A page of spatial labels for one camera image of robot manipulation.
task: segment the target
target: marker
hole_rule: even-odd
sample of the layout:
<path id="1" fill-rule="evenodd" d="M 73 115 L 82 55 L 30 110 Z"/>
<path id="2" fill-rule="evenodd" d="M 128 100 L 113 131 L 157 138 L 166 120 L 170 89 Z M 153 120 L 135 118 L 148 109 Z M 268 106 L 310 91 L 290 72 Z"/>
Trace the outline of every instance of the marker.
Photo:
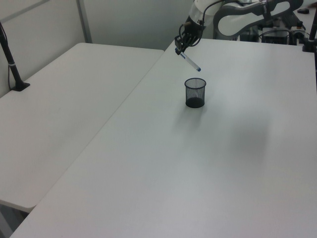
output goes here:
<path id="1" fill-rule="evenodd" d="M 200 72 L 202 69 L 196 65 L 187 55 L 185 55 L 183 52 L 180 53 L 180 55 L 192 66 L 195 70 Z"/>

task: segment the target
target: white table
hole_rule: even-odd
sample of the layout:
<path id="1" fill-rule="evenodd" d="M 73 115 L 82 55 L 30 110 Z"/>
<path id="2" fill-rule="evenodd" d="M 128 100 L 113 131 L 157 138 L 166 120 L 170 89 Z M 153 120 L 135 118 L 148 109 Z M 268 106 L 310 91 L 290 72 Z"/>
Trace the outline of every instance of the white table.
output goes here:
<path id="1" fill-rule="evenodd" d="M 314 15 L 316 8 L 309 8 L 309 14 L 298 13 L 297 10 L 294 11 L 295 15 L 303 22 L 303 25 L 306 27 L 306 32 L 310 34 L 312 30 L 312 24 L 314 20 Z"/>
<path id="2" fill-rule="evenodd" d="M 78 44 L 0 99 L 0 203 L 30 212 L 163 51 Z"/>
<path id="3" fill-rule="evenodd" d="M 186 52 L 198 73 L 174 48 L 12 238 L 316 237 L 314 55 L 202 40 Z M 185 106 L 195 76 L 200 109 Z"/>

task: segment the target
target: pen holder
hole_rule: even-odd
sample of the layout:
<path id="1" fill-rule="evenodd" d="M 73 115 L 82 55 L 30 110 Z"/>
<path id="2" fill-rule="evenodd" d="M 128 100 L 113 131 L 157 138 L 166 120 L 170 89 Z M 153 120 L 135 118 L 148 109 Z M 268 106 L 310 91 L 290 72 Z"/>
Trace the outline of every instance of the pen holder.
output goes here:
<path id="1" fill-rule="evenodd" d="M 201 78 L 190 78 L 185 81 L 186 105 L 190 108 L 201 108 L 205 104 L 206 81 Z"/>

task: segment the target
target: white wall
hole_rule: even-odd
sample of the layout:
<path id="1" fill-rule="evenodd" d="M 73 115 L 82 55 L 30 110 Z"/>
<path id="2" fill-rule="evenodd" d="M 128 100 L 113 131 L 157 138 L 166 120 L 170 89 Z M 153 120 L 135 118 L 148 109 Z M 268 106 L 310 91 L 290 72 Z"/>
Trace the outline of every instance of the white wall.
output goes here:
<path id="1" fill-rule="evenodd" d="M 76 0 L 50 0 L 2 25 L 23 81 L 85 42 Z M 7 61 L 0 48 L 0 97 L 7 92 Z"/>
<path id="2" fill-rule="evenodd" d="M 192 0 L 83 0 L 93 43 L 166 50 Z M 204 31 L 212 38 L 212 28 Z"/>
<path id="3" fill-rule="evenodd" d="M 23 11 L 42 0 L 0 0 L 0 21 L 10 17 L 20 11 Z"/>

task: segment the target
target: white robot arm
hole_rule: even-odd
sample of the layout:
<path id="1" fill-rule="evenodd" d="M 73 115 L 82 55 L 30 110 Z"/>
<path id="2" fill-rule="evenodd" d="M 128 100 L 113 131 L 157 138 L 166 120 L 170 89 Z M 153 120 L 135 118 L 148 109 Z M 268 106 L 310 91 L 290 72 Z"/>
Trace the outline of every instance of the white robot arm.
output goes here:
<path id="1" fill-rule="evenodd" d="M 316 0 L 194 0 L 183 33 L 175 37 L 176 53 L 195 46 L 203 30 L 213 22 L 222 37 L 232 39 L 254 25 L 259 25 Z"/>

